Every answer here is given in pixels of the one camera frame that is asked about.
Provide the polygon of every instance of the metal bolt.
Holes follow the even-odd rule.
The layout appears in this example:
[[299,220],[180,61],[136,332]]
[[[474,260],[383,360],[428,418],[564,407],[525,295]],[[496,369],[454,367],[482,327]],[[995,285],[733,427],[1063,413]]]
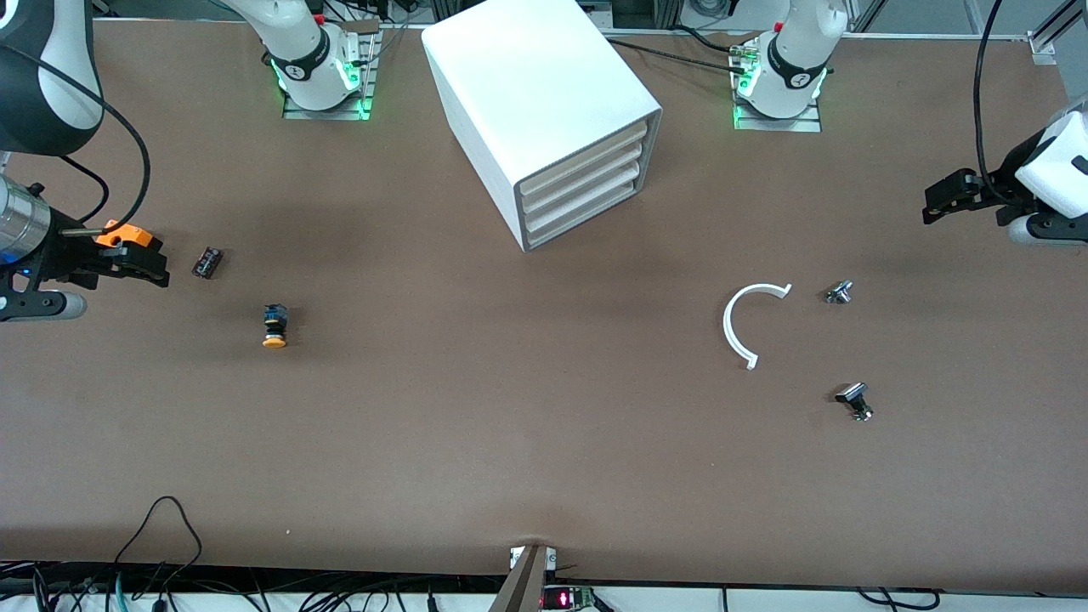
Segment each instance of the metal bolt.
[[854,420],[869,420],[873,418],[873,408],[865,402],[864,394],[869,387],[864,382],[855,382],[848,385],[834,395],[834,401],[849,404],[854,411]]
[[824,301],[828,304],[850,304],[850,290],[854,286],[854,281],[845,280],[829,289],[824,294]]

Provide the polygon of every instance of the white storage box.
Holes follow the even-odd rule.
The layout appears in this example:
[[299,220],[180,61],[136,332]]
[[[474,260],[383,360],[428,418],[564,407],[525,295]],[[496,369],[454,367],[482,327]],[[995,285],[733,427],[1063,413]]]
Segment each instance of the white storage box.
[[522,250],[642,188],[662,107],[574,0],[487,0],[424,29],[423,48]]

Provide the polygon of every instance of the table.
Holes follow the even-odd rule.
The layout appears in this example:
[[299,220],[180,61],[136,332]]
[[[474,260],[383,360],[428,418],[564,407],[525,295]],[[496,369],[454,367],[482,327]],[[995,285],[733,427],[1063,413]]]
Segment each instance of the table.
[[[371,121],[322,123],[280,119],[244,25],[96,23],[174,278],[0,328],[0,556],[112,559],[172,493],[215,564],[500,573],[545,540],[583,578],[1084,591],[1083,250],[920,219],[975,166],[975,44],[844,40],[819,135],[735,132],[720,73],[620,52],[664,108],[646,188],[522,254],[418,32]],[[982,96],[994,166],[1064,101],[1023,44],[992,44]],[[114,123],[75,157],[131,201]],[[53,159],[10,173],[97,201]],[[738,306],[746,371],[721,311],[755,282],[794,289]],[[865,424],[831,400],[858,380]],[[126,559],[190,547],[164,510]]]

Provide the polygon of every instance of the white c-shaped part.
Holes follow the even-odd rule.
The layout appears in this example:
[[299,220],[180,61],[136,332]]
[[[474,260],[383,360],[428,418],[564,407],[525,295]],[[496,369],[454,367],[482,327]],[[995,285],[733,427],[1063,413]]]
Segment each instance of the white c-shaped part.
[[790,293],[791,289],[793,289],[792,284],[787,284],[786,286],[778,286],[769,283],[749,285],[738,291],[737,295],[734,295],[726,306],[726,314],[721,317],[721,327],[726,330],[726,340],[729,341],[729,345],[733,347],[733,351],[737,351],[738,355],[747,359],[747,368],[750,370],[755,369],[755,363],[759,360],[759,356],[745,348],[744,345],[741,344],[741,341],[737,340],[737,334],[733,333],[733,306],[737,305],[737,301],[740,299],[742,295],[747,295],[750,293],[769,293],[781,299],[786,297],[786,294]]

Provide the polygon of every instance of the small black component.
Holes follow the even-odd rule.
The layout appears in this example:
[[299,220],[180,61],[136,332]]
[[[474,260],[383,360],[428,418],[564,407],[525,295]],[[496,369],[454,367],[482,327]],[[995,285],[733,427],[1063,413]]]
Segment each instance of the small black component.
[[201,279],[210,279],[212,273],[215,272],[215,268],[219,268],[219,262],[222,259],[223,252],[209,246],[205,249],[203,255],[200,256],[196,265],[193,266],[193,276],[200,277]]
[[854,420],[869,420],[873,418],[873,408],[865,403],[864,394],[869,387],[864,382],[855,382],[834,395],[836,402],[850,404],[854,409]]

